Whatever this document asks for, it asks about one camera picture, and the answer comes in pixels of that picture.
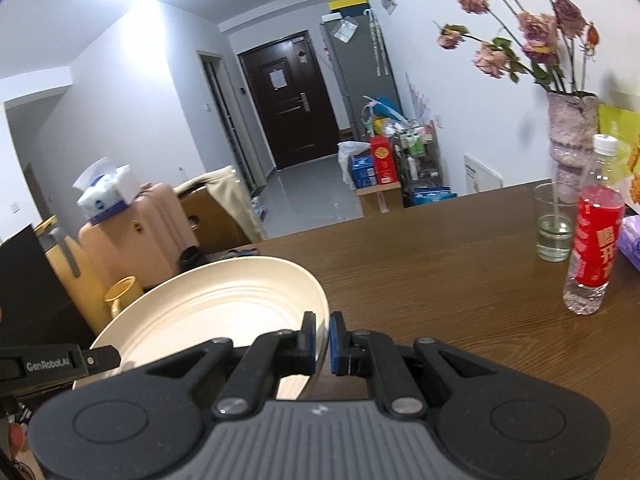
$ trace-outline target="gray ribbed panel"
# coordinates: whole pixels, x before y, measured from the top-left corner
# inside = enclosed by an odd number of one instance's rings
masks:
[[[218,425],[197,457],[165,478],[473,480],[422,424],[392,420],[372,400],[267,402],[251,420]]]

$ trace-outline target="wooden table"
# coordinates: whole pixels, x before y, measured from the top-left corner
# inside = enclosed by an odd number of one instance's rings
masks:
[[[562,303],[567,263],[536,255],[531,191],[510,187],[269,240],[320,281],[349,330],[432,336],[576,390],[612,425],[598,480],[640,479],[640,274],[619,254],[602,308]],[[313,398],[366,396],[328,363]]]

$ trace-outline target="red box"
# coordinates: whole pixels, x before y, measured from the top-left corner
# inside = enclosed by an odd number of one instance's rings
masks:
[[[373,167],[381,185],[398,181],[396,159],[391,153],[391,145],[386,137],[371,137],[371,155],[373,155]]]

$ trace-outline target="beige plate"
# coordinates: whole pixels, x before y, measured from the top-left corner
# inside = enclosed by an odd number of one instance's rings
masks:
[[[302,267],[266,256],[225,260],[163,283],[134,302],[95,340],[92,348],[112,345],[120,368],[77,381],[84,386],[215,337],[248,346],[265,332],[299,330],[305,311],[316,314],[316,375],[322,368],[329,306],[318,281]],[[295,399],[310,381],[305,376],[280,381],[279,399]]]

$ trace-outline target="red bottle label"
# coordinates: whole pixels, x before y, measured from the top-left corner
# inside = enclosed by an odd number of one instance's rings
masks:
[[[591,202],[580,196],[569,273],[577,282],[596,287],[609,280],[625,206],[606,207]]]

